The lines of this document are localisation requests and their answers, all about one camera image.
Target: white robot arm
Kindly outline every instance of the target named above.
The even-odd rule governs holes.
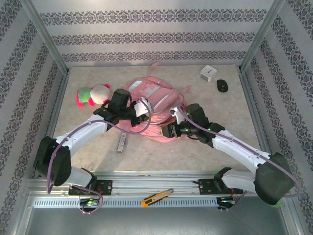
[[[70,158],[87,142],[108,131],[112,125],[108,125],[107,122],[116,125],[120,120],[129,120],[132,126],[135,126],[146,121],[148,118],[145,114],[152,111],[151,105],[145,100],[145,105],[134,101],[127,107],[129,100],[128,91],[117,89],[111,101],[103,104],[74,131],[56,139],[43,138],[34,162],[35,171],[47,177],[51,155],[56,152],[51,168],[51,183],[55,186],[70,183],[92,189],[96,177],[85,169],[72,167]],[[186,118],[196,123],[200,129],[191,122],[185,121],[184,116],[178,112],[178,107],[175,107],[171,110],[171,114],[176,117],[177,121],[162,128],[164,136],[168,138],[181,135],[196,136],[200,142],[225,152],[249,170],[235,171],[224,168],[214,177],[216,179],[214,183],[218,189],[239,188],[251,191],[257,193],[268,204],[275,205],[294,186],[294,182],[285,173],[266,161],[271,160],[290,172],[287,161],[282,155],[278,153],[270,155],[255,149],[234,137],[219,124],[209,122],[199,104],[188,105],[186,111],[188,115]]]
[[[120,120],[129,120],[132,126],[148,120],[145,114],[153,111],[150,103],[145,98],[141,98],[140,102],[134,101],[129,105],[129,100],[131,95],[128,91],[117,89],[110,101],[95,110],[88,120],[74,130],[55,139],[49,136],[43,138],[33,165],[35,171],[49,178],[55,186],[68,183],[91,188],[92,181],[96,177],[83,168],[71,166],[70,158],[86,143],[111,129],[112,125],[118,124]],[[48,173],[51,159],[53,164]]]
[[[187,135],[191,139],[196,136],[200,142],[228,154],[249,170],[224,168],[214,177],[218,188],[239,188],[254,192],[263,201],[275,205],[295,185],[287,175],[290,169],[284,156],[253,148],[219,124],[209,122],[199,104],[188,105],[186,112],[187,115],[179,112],[178,107],[171,110],[177,121],[162,128],[164,136],[173,138]]]

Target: plush toy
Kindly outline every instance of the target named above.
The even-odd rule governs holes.
[[[84,103],[88,102],[90,106],[94,106],[94,104],[103,104],[110,98],[110,86],[106,85],[98,85],[94,88],[86,88],[82,87],[77,91],[76,102],[79,107],[82,107]]]

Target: patterned wallpaper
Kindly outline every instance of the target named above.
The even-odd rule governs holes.
[[[313,8],[284,3],[246,71],[272,152],[281,152],[303,187],[294,199],[305,234],[313,234]]]
[[[19,0],[0,0],[0,235],[11,230],[63,76]]]
[[[273,0],[34,0],[68,67],[239,65]]]

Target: pink toy ear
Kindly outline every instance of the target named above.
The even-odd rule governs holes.
[[[90,98],[90,99],[88,100],[88,104],[89,104],[90,106],[94,106],[94,102],[93,102],[92,98]]]
[[[78,105],[78,107],[82,107],[84,105],[84,103],[79,102],[79,94],[78,94],[79,90],[76,93],[76,103]]]

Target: beige floor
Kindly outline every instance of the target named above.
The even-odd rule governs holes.
[[[214,66],[218,74],[211,82],[199,78],[203,66],[158,66],[152,76],[170,82],[181,90],[193,85],[185,94],[188,104],[199,103],[210,121],[217,122],[233,135],[259,147],[245,96],[234,65]],[[74,129],[98,108],[76,105],[76,91],[80,87],[110,84],[111,92],[124,87],[134,78],[145,77],[148,67],[89,67],[72,68],[55,135]],[[229,91],[220,93],[216,80],[227,81]],[[234,169],[245,167],[227,154],[210,148],[199,141],[176,140],[159,143],[143,136],[128,136],[122,156],[116,150],[120,132],[112,128],[82,147],[72,158],[72,165],[91,171],[126,170],[219,170],[224,166]]]

